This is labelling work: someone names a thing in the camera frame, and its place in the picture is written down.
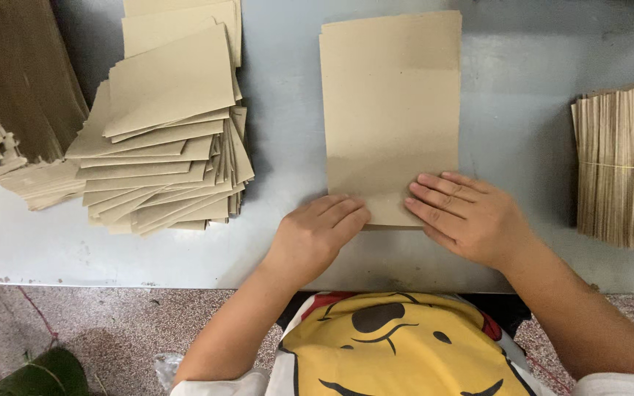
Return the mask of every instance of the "cartoon nose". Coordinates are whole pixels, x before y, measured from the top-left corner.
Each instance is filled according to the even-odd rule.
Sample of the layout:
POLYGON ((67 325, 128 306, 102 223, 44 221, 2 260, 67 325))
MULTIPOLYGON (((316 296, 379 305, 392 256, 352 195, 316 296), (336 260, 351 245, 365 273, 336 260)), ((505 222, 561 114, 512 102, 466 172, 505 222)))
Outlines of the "cartoon nose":
POLYGON ((351 324, 359 333, 371 333, 382 328, 393 319, 405 316, 405 307, 400 302, 374 305, 363 308, 351 315, 351 324))

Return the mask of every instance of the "plastic bag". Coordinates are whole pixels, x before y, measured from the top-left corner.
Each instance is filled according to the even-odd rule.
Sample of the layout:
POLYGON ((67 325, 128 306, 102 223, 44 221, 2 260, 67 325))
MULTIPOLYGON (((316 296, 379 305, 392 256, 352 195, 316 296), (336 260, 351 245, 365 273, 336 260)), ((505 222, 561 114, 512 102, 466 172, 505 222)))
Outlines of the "plastic bag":
POLYGON ((178 372, 178 366, 182 362, 181 354, 174 352, 166 352, 153 356, 153 368, 156 370, 158 382, 165 391, 170 394, 172 382, 175 380, 175 373, 178 372))

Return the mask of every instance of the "table surface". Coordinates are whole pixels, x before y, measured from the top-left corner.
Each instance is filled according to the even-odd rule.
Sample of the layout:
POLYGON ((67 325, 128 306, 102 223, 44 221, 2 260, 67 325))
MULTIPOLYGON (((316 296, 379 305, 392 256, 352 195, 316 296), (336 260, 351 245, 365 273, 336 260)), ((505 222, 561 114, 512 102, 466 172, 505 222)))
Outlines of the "table surface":
MULTIPOLYGON (((54 7, 90 101, 123 58, 121 0, 56 0, 54 7)), ((0 188, 0 283, 237 287, 280 219, 326 190, 322 23, 460 9, 461 171, 512 193, 533 228, 587 282, 634 293, 634 250, 573 228, 577 165, 568 107, 584 92, 634 82, 634 3, 243 0, 242 9, 239 79, 256 168, 242 215, 205 232, 166 230, 142 239, 88 226, 78 199, 32 213, 0 188)), ((308 288, 510 291, 498 273, 454 257, 418 231, 362 232, 308 288)))

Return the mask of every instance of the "hand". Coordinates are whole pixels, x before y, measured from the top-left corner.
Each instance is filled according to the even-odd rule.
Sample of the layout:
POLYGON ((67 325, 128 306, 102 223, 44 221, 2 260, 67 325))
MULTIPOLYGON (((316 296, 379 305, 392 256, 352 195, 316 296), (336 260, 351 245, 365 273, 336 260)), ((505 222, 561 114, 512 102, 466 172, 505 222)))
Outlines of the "hand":
POLYGON ((458 173, 421 174, 405 207, 425 221, 424 232, 451 252, 505 272, 541 241, 507 193, 458 173))
POLYGON ((371 220, 362 199, 327 195, 288 214, 259 269, 295 290, 314 281, 371 220))

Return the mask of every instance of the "cartoon mouth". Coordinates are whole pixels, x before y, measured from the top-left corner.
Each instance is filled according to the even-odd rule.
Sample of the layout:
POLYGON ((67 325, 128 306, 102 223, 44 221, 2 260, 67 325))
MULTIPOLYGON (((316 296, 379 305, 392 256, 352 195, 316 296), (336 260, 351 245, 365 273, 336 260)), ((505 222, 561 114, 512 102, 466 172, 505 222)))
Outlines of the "cartoon mouth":
POLYGON ((339 393, 341 396, 370 396, 364 393, 351 391, 347 388, 344 388, 343 386, 339 385, 336 382, 327 382, 322 380, 320 380, 319 382, 321 382, 322 385, 324 385, 325 387, 330 388, 331 390, 337 391, 337 393, 339 393))
MULTIPOLYGON (((339 385, 336 382, 327 382, 323 380, 320 380, 319 382, 321 382, 322 385, 324 385, 325 387, 330 388, 333 391, 335 390, 341 396, 370 396, 364 393, 358 393, 350 389, 344 388, 343 386, 339 385)), ((483 392, 476 392, 476 393, 462 392, 462 396, 493 396, 495 395, 496 392, 498 392, 498 389, 500 389, 500 387, 502 386, 503 386, 503 380, 500 380, 496 382, 495 384, 491 385, 490 388, 488 388, 487 390, 484 390, 483 392)))
POLYGON ((495 384, 491 385, 490 388, 488 388, 487 390, 484 390, 483 392, 476 392, 476 393, 462 392, 462 396, 493 396, 495 395, 496 392, 498 392, 498 389, 500 389, 500 387, 502 386, 503 386, 503 380, 500 380, 496 382, 495 384))
POLYGON ((391 331, 388 332, 388 334, 382 337, 378 337, 373 340, 357 340, 356 338, 352 338, 352 340, 356 342, 381 342, 383 340, 387 340, 388 344, 390 344, 390 348, 393 349, 393 355, 395 355, 395 345, 393 345, 393 342, 390 340, 390 337, 393 335, 393 333, 395 333, 397 329, 400 329, 403 326, 418 326, 418 324, 419 323, 417 324, 401 323, 398 326, 395 326, 391 331))

